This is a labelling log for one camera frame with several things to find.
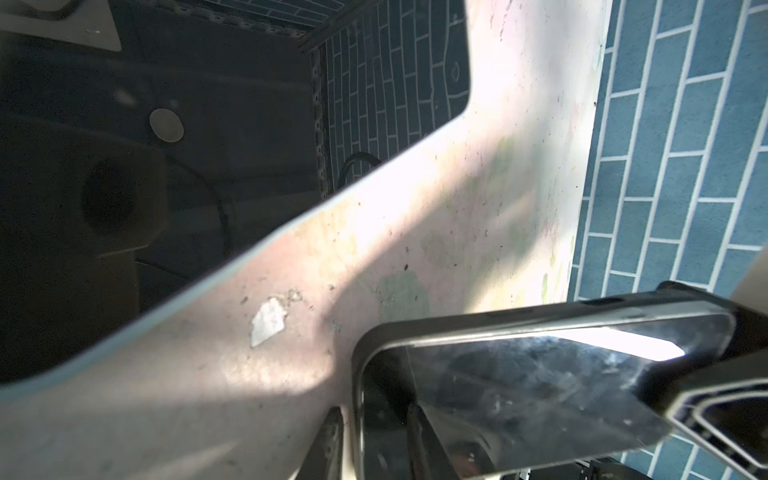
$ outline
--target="blue brick-pattern tile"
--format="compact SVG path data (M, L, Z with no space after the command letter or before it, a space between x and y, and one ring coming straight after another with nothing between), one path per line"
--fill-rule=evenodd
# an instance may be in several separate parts
M328 40L326 52L334 172L353 151L393 157L467 105L463 2L385 0ZM349 142L346 125L353 125ZM368 170L353 169L347 183Z
M729 296L768 242L768 0L613 0L605 44L568 299ZM617 458L743 478L677 433Z

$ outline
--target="peeling paint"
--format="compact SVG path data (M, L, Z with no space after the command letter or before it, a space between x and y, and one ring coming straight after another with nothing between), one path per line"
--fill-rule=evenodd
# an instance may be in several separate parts
M455 241L438 231L427 233L422 238L421 248L426 259L437 267L448 268L459 260Z
M281 299L272 296L261 304L258 313L250 321L250 346L256 348L285 329L285 319L288 316Z

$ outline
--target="paint chip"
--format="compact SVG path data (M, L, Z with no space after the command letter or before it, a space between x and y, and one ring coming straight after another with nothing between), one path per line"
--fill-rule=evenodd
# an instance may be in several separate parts
M250 332L250 346L255 348L266 342L271 336L285 329L285 319L288 315L283 304L275 297L261 304L259 312L250 321L253 328Z

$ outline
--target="white grout line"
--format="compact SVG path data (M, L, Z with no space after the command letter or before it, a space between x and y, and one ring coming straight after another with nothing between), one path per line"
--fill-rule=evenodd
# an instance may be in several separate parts
M654 477L654 470L656 470L656 464L659 462L659 454L661 453L661 447L664 444L660 442L658 445L656 445L656 449L654 450L654 456L650 459L650 465L648 466L648 472L646 473L647 476L653 478Z
M419 56L416 54L417 51L419 51L416 48L416 41L419 39L416 37L416 11L415 8L413 10L413 15L411 16L411 21L413 22L413 64L415 72L413 73L413 76L416 77L416 118L418 118L419 122L419 138L422 137L422 109L419 108L419 77L417 74L419 73Z
M671 151L667 156L669 158L675 158L675 157L699 157L700 155L704 155L703 150Z
M693 440L687 439L687 438L683 437L682 435L678 435L676 433L672 434L672 438L673 439L681 440L681 441L686 442L686 443L690 443L691 445L696 445Z
M685 468L683 468L683 474L680 477L680 480L688 480L688 475L690 475L690 469L694 466L694 462L696 461L696 455L698 453L699 453L699 446L694 445L690 450L690 454L688 455L688 461L685 462Z
M728 243L728 250L745 250L748 252L759 252L763 249L760 245L739 245L738 243Z
M693 475L696 478L701 478L701 480L712 480L712 478L705 477L704 475L701 475L700 473L690 472L690 474Z
M448 97L448 98L461 98L461 97L466 97L467 95L469 95L469 90L464 90L463 92L458 93L458 94L446 95L446 97Z
M608 277L610 276L611 265L614 262L614 251L616 250L616 236L621 225L621 212L624 209L624 196L627 193L627 183L629 181L629 172L632 168L632 157L634 156L634 147L637 142L637 131L640 128L640 118L643 114L645 103L645 92L648 88L648 78L650 77L650 66L654 61L654 47L656 46L656 33L659 30L659 18L661 17L661 0L656 0L656 10L654 11L654 21L650 27L650 39L648 40L647 50L645 52L645 62L643 63L643 76L640 80L640 92L637 94L637 105L634 110L634 120L632 121L632 132L629 137L629 148L627 150L627 163L624 165L624 175L621 178L621 189L619 190L619 201L616 207L616 218L614 218L613 238L608 247L608 260L603 274L603 288L600 296L605 296L608 288Z
M706 75L700 75L698 77L691 77L688 78L685 83L687 84L695 84L699 83L700 81L709 81L709 80L716 80L718 78L725 78L726 72L724 71L718 71L715 73L709 73Z
M631 90L617 91L611 94L611 98L629 97L630 95L637 95L640 93L640 88L633 88Z
M701 288L702 290L709 291L709 286L704 285L703 283L696 283L696 282L688 282L686 280L675 280L676 282L685 283L688 286L693 286L696 288Z
M741 38L744 36L744 27L746 25L746 10L750 4L750 0L742 0L741 13L739 14L739 22L736 26L736 33L733 36L733 44L730 46L730 55L728 56L728 65L725 69L725 76L723 77L723 83L720 85L720 93L717 95L717 103L715 104L715 112L712 118L712 124L710 125L710 132L707 135L707 144L704 147L704 155L701 158L699 164L699 173L696 177L696 183L694 184L694 192L690 197L690 204L688 205L688 213L685 218L685 224L683 225L683 233L680 236L680 246L677 248L677 255L675 256L674 263L672 265L672 273L670 275L671 280L677 279L677 273L680 271L680 262L683 259L683 253L685 251L685 243L688 240L688 233L690 232L690 225L694 221L694 212L696 211L697 200L699 193L701 192L701 185L704 182L704 174L707 172L707 164L710 161L710 155L712 154L712 145L715 141L715 135L717 134L717 128L720 126L720 117L723 115L723 107L725 106L726 96L728 95L728 89L730 87L730 81L733 77L733 67L736 64L736 59L739 55L739 47L741 46Z
M671 238L653 238L653 237L648 237L648 241L649 242L653 242L653 243L672 243L673 245L679 245L680 244L679 240L672 240Z
M768 3L766 3L765 5L757 5L750 8L749 15L752 15L753 13L757 13L757 12L764 12L766 10L768 10Z
M448 39L449 39L449 32L451 30L451 9L446 8L445 9L445 45L443 45L443 51L442 51L442 83L443 88L445 89L445 94L448 94L448 72L445 69L445 59L448 57ZM451 112L451 102L447 101L446 104L448 104L448 121L450 121L453 118L453 112Z
M739 212L741 206L744 203L744 197L746 196L746 189L750 185L750 178L752 177L752 171L755 168L757 162L757 151L760 148L760 142L763 140L763 135L768 125L768 98L763 106L763 114L760 116L760 122L757 125L757 132L755 132L755 138L752 140L752 149L750 150L750 156L746 159L746 166L744 172L741 174L741 183L739 183L739 190L736 194L736 201L733 202L733 208L730 211L730 217L728 218L728 224L725 227L725 234L723 235L723 242L720 244L720 251L717 252L717 258L715 259L715 267L712 269L712 275L710 276L710 285L708 290L712 291L717 282L717 277L720 276L720 270L723 268L723 261L725 260L725 254L728 250L728 244L730 238L733 236L733 229L736 227L736 221L739 219Z
M624 9L626 8L627 0L620 0L619 12L616 17L616 31L614 32L614 46L613 50L618 52L619 40L621 38L621 28L624 25ZM608 68L608 81L605 88L605 105L603 106L603 117L600 120L600 133L598 133L598 151L595 153L595 158L600 158L603 154L603 143L605 141L605 125L608 121L608 108L611 106L611 91L614 86L614 73L616 71L616 53L611 56L611 66ZM579 254L579 265L584 265L584 257L587 254L587 240L589 240L589 227L592 223L592 207L594 206L594 191L598 185L598 172L600 171L600 162L594 162L594 171L592 172L592 185L589 193L590 201L587 206L587 219L584 221L584 239L581 241L581 253ZM574 296L578 299L579 290L581 289L581 275L584 272L583 268L578 270L576 275L576 287L574 288Z
M340 39L341 39L341 34L339 33L339 47L341 49L344 49L344 46L341 45L341 40ZM346 56L349 57L349 33L346 36ZM342 82L344 81L344 75L347 76L347 81L349 81L351 83L352 75L349 74L349 71L347 71L346 73L344 73L344 72L341 73ZM344 86L343 85L344 84L342 83L342 89L341 89L342 95L344 94ZM352 95L349 95L348 98L346 99L347 100L347 102L346 102L346 110L347 110L347 116L349 116L349 120L341 122L342 127L344 126L344 124L349 123L349 141L350 142L352 141L352 102L349 101L349 97L351 97L351 96ZM346 147L344 146L345 138L344 138L344 129L343 128L341 130L341 133L342 133L342 135L341 135L342 144L339 145L339 147L342 148L342 151L344 152L343 158L346 159L349 155L352 154L352 152L351 151L346 151Z
M427 18L432 18L432 0L426 0L427 5ZM432 113L432 129L437 130L435 125L435 75L432 74L432 64L435 59L432 58L432 22L427 22L427 29L429 30L429 107Z
M659 38L666 38L666 37L671 37L672 35L679 35L686 31L691 31L693 27L694 27L693 25L685 25L684 27L672 28L671 30L662 31L660 34L656 35L656 39L658 40Z
M610 270L613 275L621 275L621 276L631 276L632 278L635 277L634 273L629 272L621 272L620 270Z
M734 197L699 197L700 204L732 204L735 201Z
M600 157L598 158L598 161L620 161L620 160L627 160L629 157L627 155L614 155L612 157Z
M399 22L400 22L400 46L402 47L402 50L404 50L406 42L405 42L405 38L402 35L403 31L405 30L403 28L403 26L402 26L402 4L400 5L400 19L399 19ZM415 22L415 17L413 17L413 16L411 17L411 22ZM413 24L413 31L414 31L414 33L416 32L416 24L415 23ZM407 145L407 144L410 143L410 141L408 139L408 135L409 135L409 132L411 131L411 115L410 115L410 112L408 112L408 110L409 110L408 109L408 82L406 81L406 76L405 76L405 73L406 73L406 56L405 56L405 54L402 53L402 51L400 52L400 64L402 66L402 73L403 73L403 77L402 77L402 91L406 95L406 98L405 98L405 101L406 101L406 138L404 139L404 141L405 141L405 144ZM400 139L398 139L398 148L399 148L401 143L402 142L400 141Z
M333 70L333 39L332 38L331 38L331 41L329 42L329 45L326 46L326 76L330 77L329 71L331 71L331 70ZM327 146L328 146L328 148L330 150L330 160L331 160L331 172L329 172L327 174L327 176L329 177L329 180L330 180L331 190L335 190L336 189L336 185L335 185L335 181L334 181L333 177L335 176L334 174L338 171L339 164L337 163L338 159L336 158L336 152L334 151L335 148L331 148L330 147L331 143L336 142L336 136L334 135L334 137L331 138L331 134L330 134L331 127L334 127L335 124L336 124L336 117L333 116L333 115L335 115L335 113L332 114L334 103L333 103L333 96L331 95L332 92L333 92L333 89L331 88L331 82L333 82L333 78L330 78L328 80L328 82L326 83L326 101L327 101L327 103L329 105L329 107L326 109L327 110L326 116L328 117L328 138L327 138L326 142L327 142L327 144L328 144ZM331 117L332 116L333 116L333 120L334 120L334 122L333 122L334 125L331 125Z

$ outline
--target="black cable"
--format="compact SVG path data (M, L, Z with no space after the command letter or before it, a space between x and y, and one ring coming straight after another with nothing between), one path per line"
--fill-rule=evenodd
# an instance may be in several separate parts
M221 224L221 239L223 241L223 255L224 258L229 258L230 254L232 253L232 233L230 232L230 218L227 216L227 212L224 210L224 205L221 203L221 198L219 197L219 194L216 192L216 189L213 185L210 184L208 180L197 170L193 169L187 164L181 163L179 160L177 160L175 157L170 155L169 153L165 154L165 157L168 160L169 164L176 165L181 170L186 171L188 174L192 175L199 181L203 186L206 187L208 190L208 193L210 196L214 199L216 202L216 208L219 211L219 223Z
M349 169L352 168L352 164L356 161L366 161L371 167L375 167L382 163L377 157L364 151L355 152L354 154L349 155L346 160L344 160L344 165L341 166L341 170L339 171L339 181L336 182L337 189L346 185L346 175L349 173Z
M178 278L181 278L184 281L189 281L189 279L190 279L190 277L188 277L187 275L184 275L183 273L178 273L177 271L165 268L164 266L160 265L159 263L151 262L149 260L142 260L142 259L138 259L138 258L135 259L134 262L138 263L139 265L148 266L150 268L154 268L154 269L159 270L161 272L165 272L168 275L176 276Z

